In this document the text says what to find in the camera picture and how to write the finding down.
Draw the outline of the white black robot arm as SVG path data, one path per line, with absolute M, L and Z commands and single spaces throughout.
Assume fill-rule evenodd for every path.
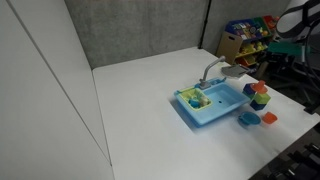
M 303 39 L 308 31 L 320 33 L 320 0 L 290 0 L 276 24 L 276 32 L 282 39 Z

